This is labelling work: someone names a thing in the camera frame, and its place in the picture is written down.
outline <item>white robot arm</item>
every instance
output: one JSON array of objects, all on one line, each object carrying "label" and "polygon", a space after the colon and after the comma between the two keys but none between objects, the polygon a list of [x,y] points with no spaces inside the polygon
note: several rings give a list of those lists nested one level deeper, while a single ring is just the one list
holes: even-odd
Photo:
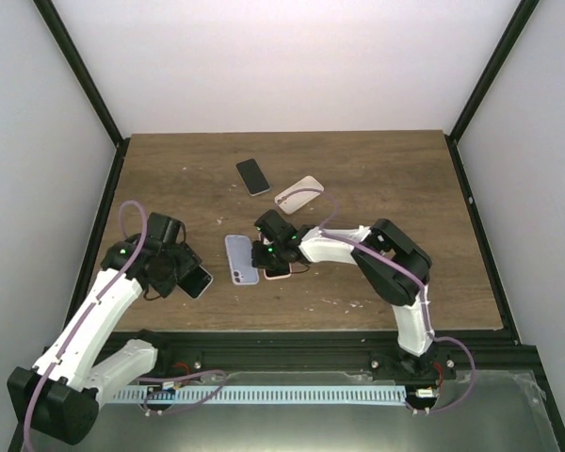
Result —
[{"label": "white robot arm", "polygon": [[[254,266],[276,268],[292,262],[327,261],[357,265],[375,291],[392,304],[399,347],[416,358],[429,351],[434,331],[423,303],[428,304],[431,261],[391,221],[380,219],[372,227],[360,226],[352,230],[324,230],[313,226],[297,230],[278,212],[269,210],[255,221],[255,226],[268,244],[253,242]],[[380,256],[393,250],[392,266],[358,249],[364,247]],[[417,285],[396,271],[394,263],[421,283]]]},{"label": "white robot arm", "polygon": [[149,288],[167,297],[200,266],[202,260],[184,240],[176,243],[181,229],[181,221],[153,213],[144,240],[136,234],[108,250],[94,285],[55,343],[31,369],[17,367],[10,374],[7,387],[19,422],[77,444],[122,387],[155,370],[156,364],[167,367],[160,363],[167,363],[168,348],[149,331],[94,364],[138,297]]},{"label": "white robot arm", "polygon": [[[50,379],[66,381],[68,387],[79,392],[84,389],[95,390],[99,409],[123,386],[150,372],[157,360],[157,349],[152,344],[135,339],[129,341],[114,355],[92,367],[123,313],[143,292],[138,280],[119,278],[105,296],[98,300],[97,294],[116,274],[117,270],[113,268],[98,273],[86,300],[67,328],[33,367],[38,375],[43,375],[51,363],[56,363],[56,367],[50,373]],[[58,358],[57,354],[72,328],[78,324],[80,317],[91,305],[94,305],[93,308],[81,323],[65,352]]]}]

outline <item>phone case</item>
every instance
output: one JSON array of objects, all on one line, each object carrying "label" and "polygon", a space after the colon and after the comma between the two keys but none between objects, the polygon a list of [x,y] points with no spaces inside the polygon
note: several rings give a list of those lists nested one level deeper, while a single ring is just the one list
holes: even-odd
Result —
[{"label": "phone case", "polygon": [[282,276],[274,276],[272,278],[269,278],[266,275],[266,271],[264,270],[264,279],[268,280],[268,281],[276,281],[276,280],[284,280],[285,278],[291,278],[291,275],[293,273],[291,272],[291,266],[289,266],[289,274],[288,275],[282,275]]},{"label": "phone case", "polygon": [[230,275],[235,285],[260,282],[257,268],[251,265],[251,240],[246,235],[226,235],[224,238]]},{"label": "phone case", "polygon": [[283,191],[278,196],[276,196],[276,198],[274,198],[274,202],[276,203],[276,205],[278,205],[279,208],[286,215],[291,215],[297,212],[305,204],[307,204],[311,200],[317,198],[318,195],[320,195],[320,193],[317,193],[315,191],[305,191],[302,193],[297,193],[295,195],[292,195],[286,200],[280,202],[280,200],[287,194],[302,188],[315,188],[316,190],[324,191],[324,186],[322,186],[322,184],[320,184],[314,177],[305,176],[299,182],[288,187],[285,191]]}]

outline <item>black smartphone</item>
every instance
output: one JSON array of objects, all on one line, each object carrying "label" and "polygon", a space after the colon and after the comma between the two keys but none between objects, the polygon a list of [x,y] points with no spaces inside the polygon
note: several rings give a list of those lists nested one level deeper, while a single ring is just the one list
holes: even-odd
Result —
[{"label": "black smartphone", "polygon": [[250,195],[255,196],[270,190],[270,184],[254,158],[237,163],[236,170]]},{"label": "black smartphone", "polygon": [[207,270],[202,266],[198,266],[188,273],[186,277],[178,283],[178,286],[184,290],[189,297],[197,299],[207,290],[207,287],[209,287],[209,284],[211,284],[213,280],[214,277],[211,276]]}]

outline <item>white wall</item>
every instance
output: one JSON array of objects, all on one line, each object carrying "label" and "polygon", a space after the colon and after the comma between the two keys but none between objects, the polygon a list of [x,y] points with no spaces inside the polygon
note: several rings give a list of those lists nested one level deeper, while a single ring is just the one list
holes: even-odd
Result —
[{"label": "white wall", "polygon": [[517,0],[56,0],[126,136],[444,129]]},{"label": "white wall", "polygon": [[113,153],[33,2],[0,0],[0,450],[8,375],[62,329]]},{"label": "white wall", "polygon": [[460,143],[521,335],[565,422],[565,0],[540,2]]}]

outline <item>black metal frame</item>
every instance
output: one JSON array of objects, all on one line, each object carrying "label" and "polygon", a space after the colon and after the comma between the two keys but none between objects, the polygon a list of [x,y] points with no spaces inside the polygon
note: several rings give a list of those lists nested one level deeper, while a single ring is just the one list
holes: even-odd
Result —
[{"label": "black metal frame", "polygon": [[[439,335],[448,334],[461,339],[473,352],[477,367],[480,369],[533,371],[536,382],[546,393],[546,409],[553,423],[559,446],[561,450],[565,451],[565,427],[541,365],[538,351],[535,347],[520,344],[519,333],[512,318],[458,150],[460,138],[476,114],[477,108],[494,78],[498,75],[538,2],[539,0],[522,0],[520,2],[456,125],[450,135],[445,137],[490,279],[503,329],[498,331],[436,332]],[[117,148],[67,313],[66,321],[69,322],[83,303],[89,289],[93,266],[98,257],[106,219],[113,202],[130,139],[122,138],[52,1],[34,0],[34,3]],[[391,367],[382,365],[377,369],[372,369],[370,366],[373,361],[377,360],[384,363],[385,356],[396,349],[396,332],[394,331],[167,332],[163,335],[169,341],[177,360],[191,363],[199,361],[203,367],[246,371],[360,371],[368,369],[373,372],[375,379],[388,379],[390,376],[394,376]],[[110,356],[132,337],[132,333],[112,333],[101,352],[99,360]],[[451,358],[455,363],[455,370],[469,368],[466,357],[457,347],[452,345],[440,346],[437,353],[438,355],[442,354],[444,358]],[[398,382],[402,382],[401,379],[401,375],[397,375],[395,378]],[[414,383],[414,380],[411,379],[407,383]],[[22,430],[21,426],[18,426],[13,435],[9,451],[21,450],[22,445]]]}]

